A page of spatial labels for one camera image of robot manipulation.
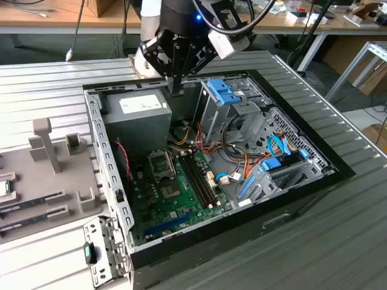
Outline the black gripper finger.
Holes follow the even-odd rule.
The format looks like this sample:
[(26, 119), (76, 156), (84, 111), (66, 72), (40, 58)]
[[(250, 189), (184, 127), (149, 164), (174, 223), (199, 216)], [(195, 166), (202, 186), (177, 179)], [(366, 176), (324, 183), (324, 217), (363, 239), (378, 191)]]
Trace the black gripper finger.
[(197, 74), (215, 56), (217, 52), (213, 45), (208, 43), (190, 43), (187, 53), (183, 56), (177, 77), (177, 95), (182, 94), (182, 80), (190, 74)]
[(178, 77), (173, 72), (174, 61), (167, 54), (173, 56), (174, 45), (172, 35), (167, 30), (158, 30), (152, 39), (140, 43), (140, 51), (145, 60), (168, 82), (171, 95), (178, 94)]

